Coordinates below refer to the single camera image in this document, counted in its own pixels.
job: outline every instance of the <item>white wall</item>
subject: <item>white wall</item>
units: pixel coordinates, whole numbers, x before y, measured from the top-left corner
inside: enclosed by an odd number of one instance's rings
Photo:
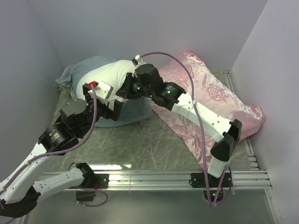
[[[24,0],[0,1],[0,181],[50,124],[62,66]]]
[[[63,66],[98,54],[192,51],[222,69],[232,68],[266,1],[28,0]]]
[[[237,95],[266,114],[253,148],[286,224],[299,223],[298,9],[298,0],[269,0],[232,69]]]

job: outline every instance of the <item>rose pattern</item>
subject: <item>rose pattern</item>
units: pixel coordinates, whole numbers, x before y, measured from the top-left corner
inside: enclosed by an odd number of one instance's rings
[[[194,97],[198,102],[207,106],[213,112],[224,118],[242,122],[241,139],[255,132],[265,121],[265,116],[258,106],[246,106],[242,101],[211,74],[205,64],[192,53],[180,55],[179,60],[189,70],[194,82]],[[166,82],[175,82],[191,93],[191,85],[188,75],[180,65],[172,60],[159,69],[160,76]],[[181,138],[197,159],[198,164],[203,167],[202,160],[202,135],[200,127],[188,119],[159,107],[151,101],[152,110]],[[206,161],[212,158],[210,153],[215,141],[205,133]]]

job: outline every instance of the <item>red object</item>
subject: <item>red object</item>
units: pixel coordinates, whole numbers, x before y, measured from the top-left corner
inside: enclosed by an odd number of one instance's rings
[[[97,86],[96,83],[95,83],[95,81],[92,81],[92,82],[90,82],[90,83],[88,84],[88,86],[89,86],[90,89],[92,89],[92,85],[93,85],[94,87]]]

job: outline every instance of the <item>pink floral cloth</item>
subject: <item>pink floral cloth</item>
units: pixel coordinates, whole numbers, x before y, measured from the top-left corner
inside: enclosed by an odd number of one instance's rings
[[[206,65],[192,53],[185,53],[178,59],[186,66],[194,82],[194,98],[202,105],[224,118],[242,122],[241,140],[256,133],[265,121],[259,106],[247,106],[210,72]],[[191,93],[191,83],[185,70],[174,60],[159,69],[165,82],[174,82]],[[200,127],[188,119],[159,107],[151,101],[153,111],[181,138],[203,167]],[[208,134],[206,140],[206,161],[211,160],[210,150],[215,141]]]

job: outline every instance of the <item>blue cloth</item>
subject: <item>blue cloth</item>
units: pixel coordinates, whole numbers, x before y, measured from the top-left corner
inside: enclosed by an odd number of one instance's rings
[[[71,95],[74,97],[76,96],[77,85],[85,74],[113,62],[116,62],[116,60],[104,56],[88,58],[78,64],[67,67],[61,77],[56,79],[56,82],[60,86],[70,87]],[[137,100],[128,100],[125,102],[118,121],[111,119],[99,120],[96,123],[96,127],[119,127],[149,119],[152,116],[153,111],[151,110],[149,99],[142,97]]]

